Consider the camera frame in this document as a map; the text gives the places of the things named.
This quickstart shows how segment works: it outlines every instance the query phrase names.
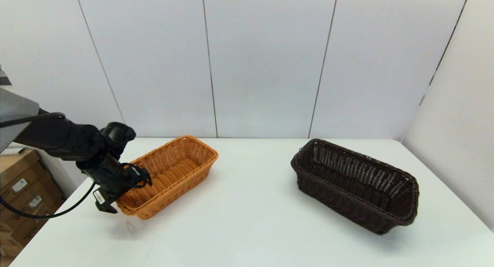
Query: tabletop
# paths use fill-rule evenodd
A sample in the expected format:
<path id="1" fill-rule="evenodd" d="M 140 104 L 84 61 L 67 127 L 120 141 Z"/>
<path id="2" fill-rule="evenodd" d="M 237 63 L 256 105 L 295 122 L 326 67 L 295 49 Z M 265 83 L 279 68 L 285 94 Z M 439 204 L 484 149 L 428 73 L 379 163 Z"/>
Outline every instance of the tabletop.
<path id="1" fill-rule="evenodd" d="M 170 140 L 137 138 L 120 161 Z M 298 190 L 290 161 L 307 139 L 201 140 L 219 159 L 204 182 L 161 212 L 149 220 L 102 213 L 89 196 L 48 221 L 11 267 L 494 266 L 494 233 L 400 142 L 328 139 L 416 177 L 415 222 L 379 236 Z"/>

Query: white wall panel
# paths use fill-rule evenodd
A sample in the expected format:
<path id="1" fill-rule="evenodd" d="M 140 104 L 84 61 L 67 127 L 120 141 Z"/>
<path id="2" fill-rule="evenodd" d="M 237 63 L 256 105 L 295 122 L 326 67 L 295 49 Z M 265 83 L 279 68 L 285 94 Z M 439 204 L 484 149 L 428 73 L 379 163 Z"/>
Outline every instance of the white wall panel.
<path id="1" fill-rule="evenodd" d="M 126 124 L 216 137 L 203 0 L 80 0 Z"/>
<path id="2" fill-rule="evenodd" d="M 337 0 L 310 137 L 401 139 L 465 0 Z"/>
<path id="3" fill-rule="evenodd" d="M 494 0 L 468 0 L 403 144 L 494 232 Z"/>
<path id="4" fill-rule="evenodd" d="M 335 0 L 205 0 L 219 137 L 307 137 Z"/>
<path id="5" fill-rule="evenodd" d="M 77 0 L 0 0 L 0 18 L 0 63 L 17 94 L 76 123 L 122 121 Z"/>

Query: black cable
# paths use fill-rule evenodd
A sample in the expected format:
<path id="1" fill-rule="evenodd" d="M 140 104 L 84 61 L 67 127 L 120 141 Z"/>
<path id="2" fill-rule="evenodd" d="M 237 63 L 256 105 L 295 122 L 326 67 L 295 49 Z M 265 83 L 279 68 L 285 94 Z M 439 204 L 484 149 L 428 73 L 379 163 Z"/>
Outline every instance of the black cable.
<path id="1" fill-rule="evenodd" d="M 60 212 L 60 213 L 57 213 L 57 214 L 53 214 L 53 215 L 48 215 L 48 216 L 37 216 L 37 215 L 31 215 L 31 214 L 27 214 L 25 212 L 22 212 L 22 211 L 19 211 L 17 209 L 15 209 L 14 207 L 12 207 L 10 204 L 8 204 L 5 200 L 2 199 L 2 197 L 0 197 L 0 203 L 5 206 L 7 209 L 9 209 L 10 211 L 20 215 L 20 216 L 23 216 L 23 217 L 26 217 L 26 218 L 37 218 L 37 219 L 44 219 L 44 218 L 55 218 L 55 217 L 58 217 L 58 216 L 62 216 L 63 214 L 65 213 L 68 213 L 70 211 L 72 211 L 74 208 L 76 208 L 79 204 L 81 204 L 81 202 L 83 200 L 85 200 L 88 195 L 91 193 L 91 191 L 93 190 L 94 186 L 96 185 L 96 183 L 93 183 L 91 185 L 91 188 L 88 190 L 87 193 L 85 193 L 85 195 L 78 201 L 76 202 L 76 204 L 74 204 L 71 208 L 63 211 L 63 212 Z"/>
<path id="2" fill-rule="evenodd" d="M 32 117 L 8 120 L 8 121 L 0 122 L 0 128 L 18 125 L 18 124 L 22 124 L 22 123 L 26 123 L 26 122 L 37 121 L 40 119 L 58 118 L 58 117 L 64 119 L 65 114 L 63 114 L 63 113 L 48 113 L 48 114 L 41 114 L 41 115 L 36 115 L 36 116 L 32 116 Z"/>

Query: woven pattern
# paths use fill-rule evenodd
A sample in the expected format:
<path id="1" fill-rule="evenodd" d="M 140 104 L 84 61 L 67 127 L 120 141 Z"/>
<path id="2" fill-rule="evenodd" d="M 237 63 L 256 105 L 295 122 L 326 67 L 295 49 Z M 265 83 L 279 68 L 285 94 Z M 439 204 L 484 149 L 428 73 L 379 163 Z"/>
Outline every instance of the woven pattern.
<path id="1" fill-rule="evenodd" d="M 117 200 L 127 215 L 148 219 L 201 183 L 218 153 L 192 136 L 182 136 L 132 161 L 151 174 L 153 186 L 133 188 Z"/>
<path id="2" fill-rule="evenodd" d="M 291 165 L 302 192 L 377 234 L 410 225 L 417 215 L 415 178 L 369 156 L 313 139 Z"/>

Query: barcode label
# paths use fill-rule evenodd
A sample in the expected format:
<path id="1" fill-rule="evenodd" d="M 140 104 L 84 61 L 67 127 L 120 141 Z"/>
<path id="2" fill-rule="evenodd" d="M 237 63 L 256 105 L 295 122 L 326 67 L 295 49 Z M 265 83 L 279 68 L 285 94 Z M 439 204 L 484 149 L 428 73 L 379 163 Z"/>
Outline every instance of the barcode label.
<path id="1" fill-rule="evenodd" d="M 31 208 L 36 207 L 43 199 L 40 196 L 36 196 L 32 201 L 29 203 L 29 206 Z"/>
<path id="2" fill-rule="evenodd" d="M 98 190 L 94 191 L 93 195 L 98 200 L 99 204 L 104 204 L 105 199 L 103 198 L 103 195 Z"/>
<path id="3" fill-rule="evenodd" d="M 14 193 L 17 193 L 18 191 L 22 190 L 22 188 L 24 188 L 27 184 L 28 181 L 26 181 L 26 179 L 21 179 L 17 181 L 17 183 L 14 184 L 14 186 L 12 186 L 12 190 L 14 190 Z"/>

